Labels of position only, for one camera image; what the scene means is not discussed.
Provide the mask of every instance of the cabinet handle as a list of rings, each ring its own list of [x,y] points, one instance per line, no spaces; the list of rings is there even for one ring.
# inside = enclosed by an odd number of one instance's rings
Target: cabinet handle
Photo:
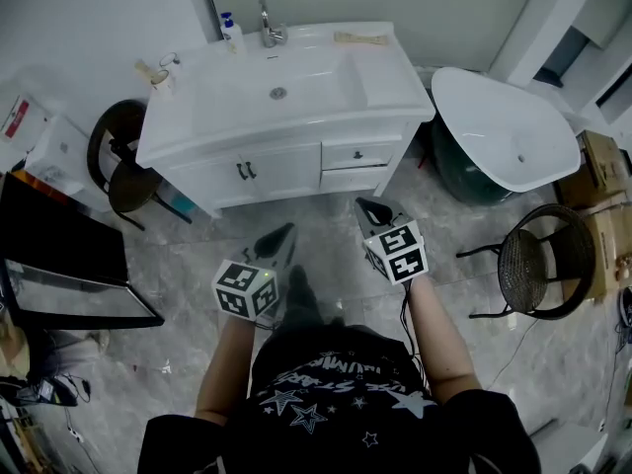
[[[250,162],[246,162],[246,167],[248,167],[248,174],[250,174],[250,177],[255,179],[257,177],[257,174],[255,174],[253,172],[253,169],[250,168]]]
[[[241,163],[237,164],[237,170],[239,171],[239,175],[241,176],[241,179],[246,181],[248,179],[248,176],[246,176],[246,174],[244,174],[244,171],[241,170]]]

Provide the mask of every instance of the drain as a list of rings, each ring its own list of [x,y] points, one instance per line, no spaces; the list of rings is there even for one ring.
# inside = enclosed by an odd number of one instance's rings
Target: drain
[[[281,86],[270,91],[270,98],[273,100],[284,99],[285,95],[287,95],[287,90]]]

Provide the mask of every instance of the black t-shirt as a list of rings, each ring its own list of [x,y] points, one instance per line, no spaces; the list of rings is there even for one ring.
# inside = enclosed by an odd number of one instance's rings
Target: black t-shirt
[[[194,473],[218,456],[228,473],[540,472],[506,395],[469,390],[441,406],[402,343],[344,327],[267,343],[225,427],[150,420],[138,472]]]

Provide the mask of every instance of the star print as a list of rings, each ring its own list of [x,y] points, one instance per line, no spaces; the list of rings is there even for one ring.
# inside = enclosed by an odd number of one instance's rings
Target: star print
[[[294,413],[296,413],[296,418],[289,425],[292,427],[293,425],[302,425],[309,432],[310,435],[314,433],[314,427],[319,422],[326,422],[327,418],[324,416],[320,416],[316,412],[316,406],[318,404],[314,404],[312,407],[308,407],[307,409],[301,409],[298,406],[292,406]]]
[[[377,434],[370,434],[369,432],[367,432],[362,442],[366,444],[367,448],[370,448],[373,445],[377,445]]]
[[[424,399],[424,394],[421,391],[414,391],[410,395],[395,393],[391,390],[386,390],[386,393],[398,400],[397,404],[393,406],[393,409],[408,409],[418,419],[424,417],[424,409],[427,408],[427,406],[436,405],[432,400]]]
[[[296,390],[280,392],[278,390],[275,390],[275,396],[274,397],[270,397],[269,399],[264,400],[259,405],[263,406],[264,404],[275,403],[276,404],[276,415],[280,416],[281,413],[283,412],[283,410],[285,409],[285,406],[287,405],[288,402],[302,402],[303,401],[303,399],[299,399],[298,397],[294,396],[294,392],[295,391]]]
[[[362,407],[364,407],[366,404],[367,402],[364,400],[364,397],[356,397],[354,398],[352,406],[356,406],[358,409],[362,409]]]

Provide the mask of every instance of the wicker chair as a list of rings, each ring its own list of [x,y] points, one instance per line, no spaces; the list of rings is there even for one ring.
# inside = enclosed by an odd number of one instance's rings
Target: wicker chair
[[[538,239],[523,226],[536,218],[557,217],[566,223],[554,233]],[[543,245],[549,243],[555,257],[556,276],[549,277]],[[464,258],[482,251],[498,255],[498,278],[507,301],[497,314],[470,314],[470,318],[502,318],[519,312],[544,320],[558,320],[571,314],[584,301],[594,275],[594,242],[579,215],[568,207],[550,203],[530,212],[505,238],[502,244],[482,246],[458,253]],[[538,310],[550,282],[578,279],[575,292],[563,304]]]

